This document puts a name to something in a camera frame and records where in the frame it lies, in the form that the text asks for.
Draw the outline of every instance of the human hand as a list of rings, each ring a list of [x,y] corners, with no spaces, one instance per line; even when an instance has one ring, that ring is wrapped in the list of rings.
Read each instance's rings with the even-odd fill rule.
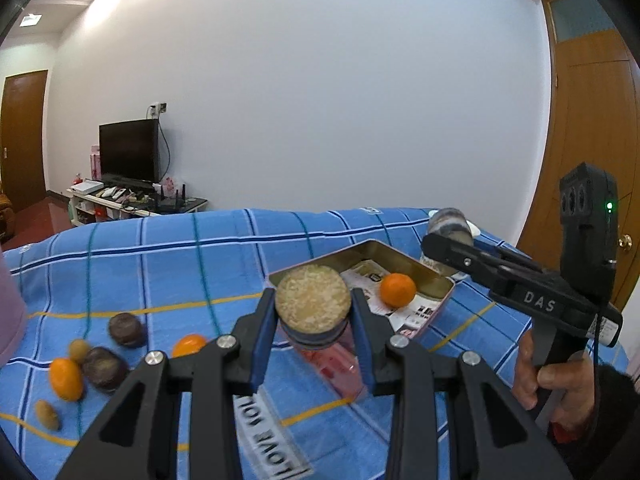
[[[585,353],[579,361],[547,365],[536,371],[531,363],[533,338],[525,332],[518,343],[515,378],[511,392],[526,410],[538,402],[536,390],[566,390],[551,416],[565,430],[580,433],[587,427],[594,407],[593,362]]]

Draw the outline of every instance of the blue bedsheet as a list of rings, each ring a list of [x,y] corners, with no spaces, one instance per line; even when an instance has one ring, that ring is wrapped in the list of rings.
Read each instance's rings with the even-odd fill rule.
[[[40,480],[53,479],[107,399],[88,388],[81,404],[68,403],[51,391],[49,364],[66,355],[72,339],[86,336],[94,346],[113,348],[134,367],[149,349],[170,352],[185,334],[217,336],[212,311],[220,330],[229,332],[239,316],[254,310],[266,276],[275,270],[370,238],[418,258],[428,211],[236,210],[163,216],[92,224],[7,252],[29,322],[17,354],[0,370],[0,426],[34,474]],[[503,243],[486,232],[477,242]],[[510,384],[516,341],[530,320],[494,305],[486,293],[470,280],[459,282],[420,342],[450,356],[473,348]],[[108,319],[122,311],[146,323],[145,348],[123,350],[108,337]],[[600,355],[617,369],[626,368],[620,345],[602,348]],[[38,399],[52,402],[59,411],[59,433],[39,425],[33,411]],[[187,478],[188,396],[185,400],[178,454],[181,479]],[[277,340],[255,402],[266,414],[265,424],[274,429],[281,454],[275,459],[262,456],[241,434],[246,479],[383,477],[390,398],[344,402],[289,344]],[[436,404],[440,475],[448,478],[444,403],[438,398]],[[253,413],[243,410],[236,410],[239,428],[241,418]]]

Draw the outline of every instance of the small orange fruit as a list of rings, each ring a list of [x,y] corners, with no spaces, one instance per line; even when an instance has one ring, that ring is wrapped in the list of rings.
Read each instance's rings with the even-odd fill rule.
[[[171,357],[195,354],[206,344],[207,340],[200,334],[186,335],[174,345],[174,351],[171,353]]]
[[[380,299],[391,308],[402,308],[411,303],[417,289],[414,280],[406,274],[388,274],[380,282]]]
[[[68,402],[76,402],[84,392],[80,367],[66,357],[59,357],[51,362],[49,383],[56,395]]]

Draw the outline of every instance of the black tv screen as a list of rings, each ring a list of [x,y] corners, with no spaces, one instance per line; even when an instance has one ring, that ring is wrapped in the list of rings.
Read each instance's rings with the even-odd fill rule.
[[[144,119],[100,126],[102,179],[158,182],[158,120]]]

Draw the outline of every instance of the door handle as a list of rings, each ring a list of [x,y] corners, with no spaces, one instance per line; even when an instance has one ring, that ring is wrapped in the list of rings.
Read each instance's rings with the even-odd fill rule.
[[[634,242],[629,235],[622,235],[622,238],[618,240],[618,246],[625,252],[628,253],[633,247]]]

